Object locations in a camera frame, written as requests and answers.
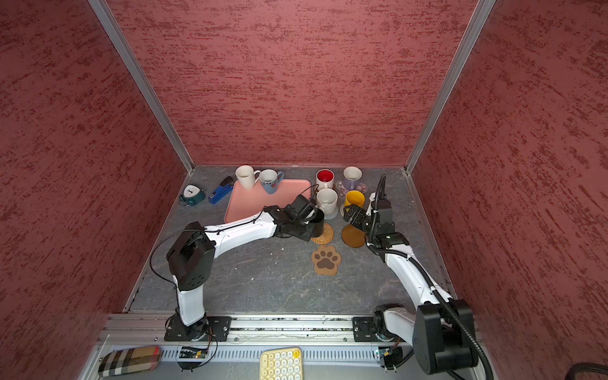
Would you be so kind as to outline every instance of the pink tray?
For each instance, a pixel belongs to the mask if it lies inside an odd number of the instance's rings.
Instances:
[[[260,181],[256,182],[251,190],[245,190],[237,181],[232,189],[224,222],[230,223],[248,218],[262,211],[264,206],[285,207],[309,186],[310,181],[306,179],[284,179],[279,183],[276,193],[266,194]],[[302,195],[310,198],[310,189]]]

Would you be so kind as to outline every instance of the green alarm clock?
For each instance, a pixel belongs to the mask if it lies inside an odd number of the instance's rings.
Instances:
[[[205,199],[205,189],[200,189],[194,185],[185,187],[183,194],[179,195],[179,202],[182,206],[194,206]]]

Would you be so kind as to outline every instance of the calculator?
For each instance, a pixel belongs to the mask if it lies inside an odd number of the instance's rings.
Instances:
[[[297,347],[264,351],[260,356],[260,380],[304,380],[302,351]]]

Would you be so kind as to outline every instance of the wallpaper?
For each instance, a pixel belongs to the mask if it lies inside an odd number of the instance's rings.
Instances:
[[[74,379],[185,170],[86,1],[0,5],[0,368]]]
[[[497,1],[414,170],[501,380],[608,364],[608,3]]]
[[[196,164],[406,163],[475,0],[109,0]]]

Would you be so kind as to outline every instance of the plaid pencil case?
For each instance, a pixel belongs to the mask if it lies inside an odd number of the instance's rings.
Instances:
[[[147,370],[153,370],[161,359],[161,349],[158,346],[129,348],[113,351],[107,354],[99,365],[99,376],[124,375]]]

